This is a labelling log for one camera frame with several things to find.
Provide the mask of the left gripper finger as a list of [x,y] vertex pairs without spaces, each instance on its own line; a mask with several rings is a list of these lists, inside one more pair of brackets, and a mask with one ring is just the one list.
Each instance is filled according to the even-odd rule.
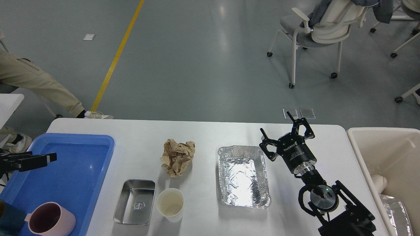
[[30,158],[30,157],[32,157],[32,152],[26,151],[23,153],[9,153],[6,155],[2,155],[0,159],[4,161],[16,161],[19,159]]
[[46,167],[49,162],[53,162],[57,160],[56,153],[49,153],[49,154],[33,154],[30,158],[19,159],[16,161],[4,161],[1,160],[1,173],[9,172],[9,171],[29,171],[38,169],[41,167]]

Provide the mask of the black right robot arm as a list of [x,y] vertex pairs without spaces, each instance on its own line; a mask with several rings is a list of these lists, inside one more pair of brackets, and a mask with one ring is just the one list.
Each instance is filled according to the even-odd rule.
[[295,178],[303,181],[298,194],[300,208],[318,218],[321,236],[372,236],[376,231],[374,215],[351,191],[337,180],[329,186],[315,167],[317,159],[306,144],[315,134],[306,118],[292,120],[290,132],[274,140],[263,128],[259,147],[269,160],[281,157]]

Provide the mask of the black right robotiq gripper body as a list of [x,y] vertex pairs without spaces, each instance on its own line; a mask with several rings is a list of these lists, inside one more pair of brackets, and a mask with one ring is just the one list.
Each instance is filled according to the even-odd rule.
[[316,157],[305,143],[305,138],[298,134],[287,133],[278,139],[278,154],[292,174],[298,174],[298,167],[302,164],[314,166]]

